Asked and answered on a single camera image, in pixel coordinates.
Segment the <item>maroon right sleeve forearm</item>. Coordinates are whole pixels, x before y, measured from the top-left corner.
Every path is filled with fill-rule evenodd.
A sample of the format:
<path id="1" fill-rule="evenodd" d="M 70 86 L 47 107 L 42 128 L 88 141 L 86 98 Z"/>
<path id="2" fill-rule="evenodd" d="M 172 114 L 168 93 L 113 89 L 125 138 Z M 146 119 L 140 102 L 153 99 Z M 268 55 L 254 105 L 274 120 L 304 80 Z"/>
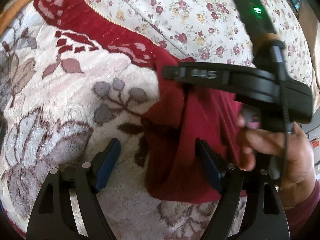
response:
<path id="1" fill-rule="evenodd" d="M 319 181 L 312 194 L 296 207 L 286 210 L 290 239 L 319 239 Z"/>

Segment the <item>person's right hand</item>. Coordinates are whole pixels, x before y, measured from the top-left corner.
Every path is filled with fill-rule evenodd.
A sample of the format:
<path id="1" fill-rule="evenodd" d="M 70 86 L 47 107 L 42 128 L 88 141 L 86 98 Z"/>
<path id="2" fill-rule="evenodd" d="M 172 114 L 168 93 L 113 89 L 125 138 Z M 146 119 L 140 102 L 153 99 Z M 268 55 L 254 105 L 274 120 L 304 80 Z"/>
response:
<path id="1" fill-rule="evenodd" d="M 281 157 L 285 161 L 279 189 L 283 206 L 288 210 L 304 202 L 315 188 L 316 175 L 313 150 L 300 126 L 294 123 L 292 134 L 285 135 L 262 129 L 247 129 L 242 115 L 238 116 L 236 124 L 240 128 L 240 168 L 253 170 L 255 151 Z"/>

